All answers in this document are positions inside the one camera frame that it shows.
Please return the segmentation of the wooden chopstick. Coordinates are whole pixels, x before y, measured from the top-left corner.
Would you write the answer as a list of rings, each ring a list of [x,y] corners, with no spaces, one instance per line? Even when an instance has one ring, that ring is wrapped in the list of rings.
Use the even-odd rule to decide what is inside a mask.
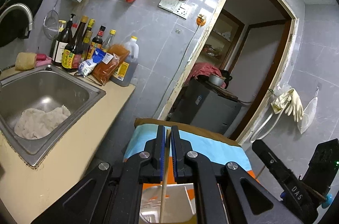
[[[171,130],[168,128],[166,130],[165,153],[164,153],[164,174],[163,174],[163,181],[161,185],[161,204],[160,204],[160,215],[159,215],[160,223],[164,222],[165,196],[166,196],[167,181],[168,181],[168,165],[169,165],[170,147],[171,147]]]
[[[260,175],[263,173],[263,171],[266,169],[266,166],[263,166],[262,169],[259,171],[259,173],[256,176],[256,180],[258,180],[258,178],[260,177]]]

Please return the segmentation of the white plastic utensil holder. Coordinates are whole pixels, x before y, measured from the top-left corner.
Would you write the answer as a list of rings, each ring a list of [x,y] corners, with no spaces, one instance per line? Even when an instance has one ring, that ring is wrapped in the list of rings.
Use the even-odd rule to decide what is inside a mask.
[[[169,184],[143,189],[139,223],[197,223],[193,184]]]

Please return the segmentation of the striped cloth blue orange brown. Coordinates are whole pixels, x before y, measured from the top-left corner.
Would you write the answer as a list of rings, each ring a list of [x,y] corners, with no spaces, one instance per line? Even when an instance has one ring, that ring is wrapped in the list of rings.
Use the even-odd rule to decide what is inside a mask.
[[[211,162],[222,165],[228,162],[236,162],[247,171],[250,176],[254,176],[245,151],[235,141],[219,133],[214,133],[192,125],[157,119],[135,120],[135,131],[125,151],[124,161],[127,161],[131,156],[144,150],[146,142],[156,137],[157,127],[159,125],[163,125],[167,129],[177,126],[180,137],[190,142],[192,150],[207,156]]]

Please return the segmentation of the grey cabinet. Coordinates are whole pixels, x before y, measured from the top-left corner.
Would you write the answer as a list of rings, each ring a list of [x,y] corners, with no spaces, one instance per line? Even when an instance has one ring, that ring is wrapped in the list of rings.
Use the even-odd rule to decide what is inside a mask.
[[[191,79],[169,120],[224,134],[241,109],[238,99],[206,82]]]

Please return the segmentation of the large oil jug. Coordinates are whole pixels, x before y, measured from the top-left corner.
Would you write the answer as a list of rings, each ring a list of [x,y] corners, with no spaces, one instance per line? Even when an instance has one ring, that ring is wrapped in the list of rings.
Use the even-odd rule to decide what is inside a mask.
[[[139,60],[139,45],[137,44],[137,37],[131,36],[131,39],[124,44],[130,53],[122,64],[114,71],[110,80],[119,86],[126,87],[131,83],[133,74]]]

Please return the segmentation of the white rubber gloves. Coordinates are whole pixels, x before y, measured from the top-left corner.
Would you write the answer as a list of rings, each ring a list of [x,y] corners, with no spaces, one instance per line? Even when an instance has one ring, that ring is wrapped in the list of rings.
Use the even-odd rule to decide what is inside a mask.
[[[302,101],[294,88],[290,88],[279,95],[272,101],[271,106],[275,114],[285,113],[288,116],[292,115],[296,123],[303,118]]]

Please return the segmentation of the metal pot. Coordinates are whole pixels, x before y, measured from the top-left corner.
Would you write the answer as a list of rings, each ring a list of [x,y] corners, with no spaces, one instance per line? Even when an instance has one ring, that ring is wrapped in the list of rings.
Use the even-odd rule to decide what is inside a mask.
[[[208,78],[208,81],[217,87],[222,87],[224,84],[224,79],[215,74],[211,74]]]

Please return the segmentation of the red cloth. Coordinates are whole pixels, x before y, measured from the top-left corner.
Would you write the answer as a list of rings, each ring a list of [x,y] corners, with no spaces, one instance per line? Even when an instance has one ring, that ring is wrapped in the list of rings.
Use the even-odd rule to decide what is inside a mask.
[[[187,86],[190,79],[192,78],[197,78],[198,76],[206,76],[207,78],[209,78],[211,74],[222,77],[221,71],[212,64],[207,62],[196,62],[193,65],[191,72],[189,73],[189,76],[184,83],[184,86]]]

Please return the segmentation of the orange spice bag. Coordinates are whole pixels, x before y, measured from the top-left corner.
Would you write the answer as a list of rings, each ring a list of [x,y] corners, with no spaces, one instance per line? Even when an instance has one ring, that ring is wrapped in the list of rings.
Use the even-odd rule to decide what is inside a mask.
[[[105,85],[129,54],[130,51],[122,44],[113,44],[103,60],[94,68],[92,72],[93,77],[99,84]]]

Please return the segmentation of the white rag in sink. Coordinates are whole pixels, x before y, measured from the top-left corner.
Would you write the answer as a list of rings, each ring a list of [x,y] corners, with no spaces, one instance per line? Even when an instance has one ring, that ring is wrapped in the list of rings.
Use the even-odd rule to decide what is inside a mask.
[[[22,112],[14,127],[14,132],[21,138],[37,140],[49,135],[65,121],[71,112],[64,105],[50,112],[29,108]]]

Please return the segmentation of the wooden shelving unit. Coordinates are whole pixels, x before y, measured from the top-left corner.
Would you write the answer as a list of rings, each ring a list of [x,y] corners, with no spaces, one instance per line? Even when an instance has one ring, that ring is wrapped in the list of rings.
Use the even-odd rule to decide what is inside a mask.
[[[196,61],[224,70],[244,27],[245,24],[242,21],[222,9]]]

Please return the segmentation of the stainless steel sink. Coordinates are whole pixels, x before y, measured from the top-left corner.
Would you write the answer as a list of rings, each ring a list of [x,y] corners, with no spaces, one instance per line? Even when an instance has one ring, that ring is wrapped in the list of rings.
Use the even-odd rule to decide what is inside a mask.
[[[59,139],[102,97],[105,91],[52,65],[1,79],[1,132],[23,161],[36,168]],[[26,109],[50,112],[65,106],[70,116],[48,135],[28,140],[14,127]]]

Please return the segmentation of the dark soy sauce bottle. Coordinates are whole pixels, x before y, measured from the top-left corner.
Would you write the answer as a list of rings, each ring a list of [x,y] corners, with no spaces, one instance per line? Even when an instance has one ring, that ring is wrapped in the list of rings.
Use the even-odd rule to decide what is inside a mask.
[[[73,39],[64,49],[61,66],[66,72],[77,71],[82,55],[81,43],[88,16],[82,16]]]

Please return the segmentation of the chrome faucet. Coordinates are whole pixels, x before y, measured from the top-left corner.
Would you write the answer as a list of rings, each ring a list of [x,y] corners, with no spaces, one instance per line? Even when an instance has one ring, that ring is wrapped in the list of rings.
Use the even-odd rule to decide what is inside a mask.
[[[1,34],[8,42],[29,38],[34,26],[33,14],[23,3],[15,3],[1,13]]]

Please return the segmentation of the orange wall hook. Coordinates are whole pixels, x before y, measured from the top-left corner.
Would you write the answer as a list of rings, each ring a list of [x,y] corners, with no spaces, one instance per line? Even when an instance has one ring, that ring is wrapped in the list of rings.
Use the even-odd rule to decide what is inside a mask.
[[[199,14],[196,18],[196,24],[198,27],[203,27],[206,24],[206,15]]]

